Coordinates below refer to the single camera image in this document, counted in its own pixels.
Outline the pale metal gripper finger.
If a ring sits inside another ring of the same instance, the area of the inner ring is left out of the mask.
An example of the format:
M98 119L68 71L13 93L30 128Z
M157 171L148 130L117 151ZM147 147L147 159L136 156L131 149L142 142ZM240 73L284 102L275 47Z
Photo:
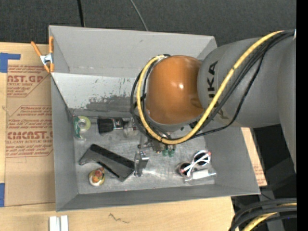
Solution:
M134 157L134 175L136 177L142 176L143 169L146 168L149 161L149 155L146 151L137 151Z
M149 146L149 138L143 133L140 134L139 144L137 148L139 151L145 151Z

